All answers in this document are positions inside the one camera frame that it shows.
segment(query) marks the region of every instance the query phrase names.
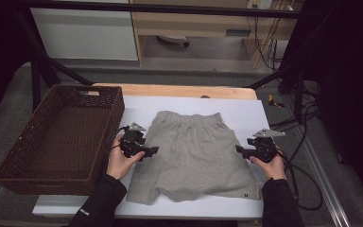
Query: gray shorts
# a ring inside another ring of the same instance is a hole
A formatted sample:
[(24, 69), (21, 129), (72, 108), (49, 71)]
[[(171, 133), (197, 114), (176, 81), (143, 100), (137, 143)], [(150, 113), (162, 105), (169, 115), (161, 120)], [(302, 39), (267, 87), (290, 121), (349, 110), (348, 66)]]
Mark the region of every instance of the gray shorts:
[(146, 135), (158, 153), (137, 163), (128, 201), (151, 204), (163, 193), (173, 201), (200, 195), (260, 200), (260, 189), (235, 145), (234, 132), (220, 113), (159, 112)]

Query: shorts waistband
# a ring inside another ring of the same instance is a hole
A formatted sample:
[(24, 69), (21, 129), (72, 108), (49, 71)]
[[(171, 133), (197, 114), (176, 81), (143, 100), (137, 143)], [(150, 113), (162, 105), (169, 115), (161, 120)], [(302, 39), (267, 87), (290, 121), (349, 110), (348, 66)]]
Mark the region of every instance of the shorts waistband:
[(220, 113), (215, 113), (212, 115), (181, 115), (178, 113), (170, 112), (170, 111), (162, 111), (157, 113), (157, 118), (163, 120), (172, 120), (178, 122), (185, 122), (185, 123), (199, 123), (199, 122), (208, 122), (208, 123), (217, 123), (223, 122), (222, 116)]

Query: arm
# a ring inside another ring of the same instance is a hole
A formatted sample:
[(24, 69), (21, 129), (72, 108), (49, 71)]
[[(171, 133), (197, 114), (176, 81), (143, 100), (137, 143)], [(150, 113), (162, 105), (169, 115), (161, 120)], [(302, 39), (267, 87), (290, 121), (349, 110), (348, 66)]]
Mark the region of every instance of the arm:
[(303, 226), (299, 207), (285, 179), (283, 159), (276, 155), (268, 164), (252, 156), (250, 160), (261, 167), (268, 179), (262, 188), (263, 226)]
[(70, 227), (112, 226), (114, 211), (127, 193), (120, 180), (128, 174), (131, 166), (145, 155), (144, 152), (139, 152), (131, 158), (126, 158), (118, 147), (120, 138), (121, 136), (117, 136), (113, 140), (107, 174), (72, 218)]

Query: wooden board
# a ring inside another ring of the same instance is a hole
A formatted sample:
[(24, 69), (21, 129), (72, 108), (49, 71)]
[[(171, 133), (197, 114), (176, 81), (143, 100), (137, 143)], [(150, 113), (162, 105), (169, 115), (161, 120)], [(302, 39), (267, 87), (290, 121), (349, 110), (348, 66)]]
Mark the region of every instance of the wooden board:
[(94, 86), (121, 86), (125, 96), (185, 96), (256, 100), (249, 88), (175, 86), (157, 84), (96, 83)]

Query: black sleeve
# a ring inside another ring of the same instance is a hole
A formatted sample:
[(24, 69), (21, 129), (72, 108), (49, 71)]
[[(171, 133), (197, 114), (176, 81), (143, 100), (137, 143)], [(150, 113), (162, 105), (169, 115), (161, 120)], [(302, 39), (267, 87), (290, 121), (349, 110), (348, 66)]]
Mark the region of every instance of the black sleeve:
[(263, 226), (304, 226), (299, 207), (287, 180), (269, 179), (262, 187), (264, 197)]
[(126, 193), (127, 189), (120, 181), (105, 174), (68, 226), (112, 226), (114, 210)]

